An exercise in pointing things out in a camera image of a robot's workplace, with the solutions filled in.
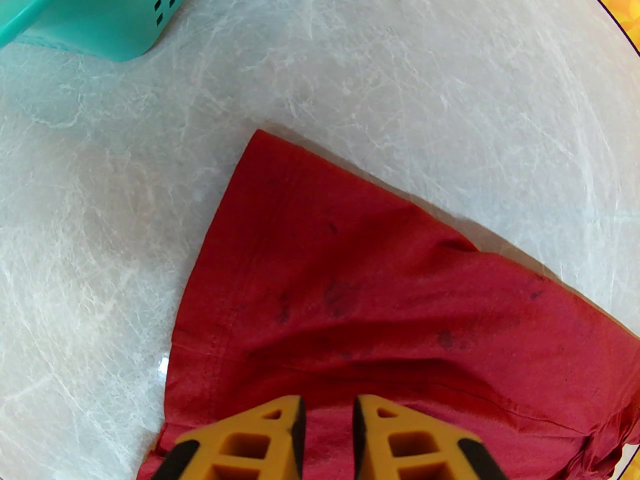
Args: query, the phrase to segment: white marble surface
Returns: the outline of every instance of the white marble surface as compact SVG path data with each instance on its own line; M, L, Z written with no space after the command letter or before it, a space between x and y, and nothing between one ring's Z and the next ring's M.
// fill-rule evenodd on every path
M188 0L138 60L10 45L0 71L4 480L135 477L179 298L257 127L640 333L640 59L595 0Z

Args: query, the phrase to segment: marble countertop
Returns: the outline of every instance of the marble countertop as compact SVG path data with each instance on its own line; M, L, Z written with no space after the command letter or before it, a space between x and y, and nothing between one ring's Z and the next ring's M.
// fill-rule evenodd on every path
M187 0L113 64L0 51L0 476L130 480L256 128L640 333L640 59L596 0Z

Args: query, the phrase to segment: teal plastic basket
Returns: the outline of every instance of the teal plastic basket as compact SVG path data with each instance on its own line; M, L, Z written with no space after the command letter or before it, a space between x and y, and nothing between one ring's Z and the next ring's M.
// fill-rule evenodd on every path
M0 0L0 48L11 41L126 61L157 41L184 0Z

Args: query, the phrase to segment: red cloth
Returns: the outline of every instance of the red cloth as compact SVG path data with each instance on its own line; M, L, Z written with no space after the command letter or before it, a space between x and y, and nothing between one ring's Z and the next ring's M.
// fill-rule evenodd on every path
M191 428L285 394L306 480L353 477L373 393L478 434L516 479L603 479L640 441L640 340L414 204L258 132L206 234L173 332L147 480Z

